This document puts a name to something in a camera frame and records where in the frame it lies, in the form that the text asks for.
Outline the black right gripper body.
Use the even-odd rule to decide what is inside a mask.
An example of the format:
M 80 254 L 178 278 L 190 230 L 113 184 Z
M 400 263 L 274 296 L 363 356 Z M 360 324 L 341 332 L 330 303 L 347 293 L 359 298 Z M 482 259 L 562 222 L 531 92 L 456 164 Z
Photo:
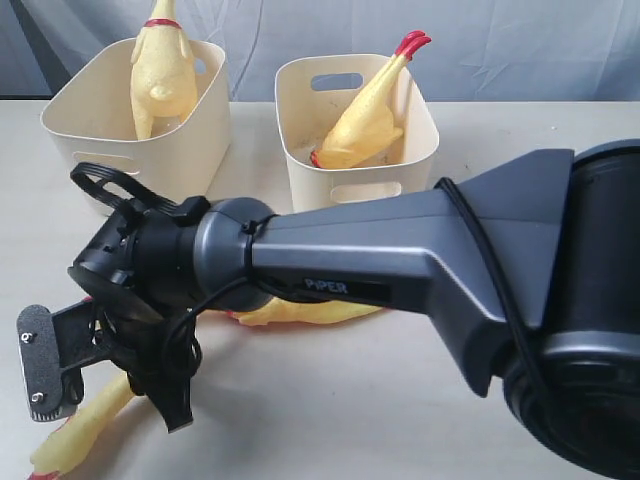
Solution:
M 205 297 L 193 255 L 209 208 L 203 197 L 171 210 L 125 201 L 68 269 L 96 305 L 111 360 L 139 394 L 185 395 L 201 363 L 188 311 Z

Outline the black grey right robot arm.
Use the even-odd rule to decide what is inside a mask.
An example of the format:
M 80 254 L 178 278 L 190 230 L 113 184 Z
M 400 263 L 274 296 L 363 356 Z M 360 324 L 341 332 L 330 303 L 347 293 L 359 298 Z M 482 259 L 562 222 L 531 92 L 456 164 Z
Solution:
M 135 391 L 190 424 L 205 310 L 272 298 L 420 313 L 467 385 L 493 378 L 546 448 L 639 475 L 639 143 L 540 149 L 427 191 L 279 215 L 253 198 L 175 204 L 111 167 L 72 181 L 112 215 L 68 272 Z

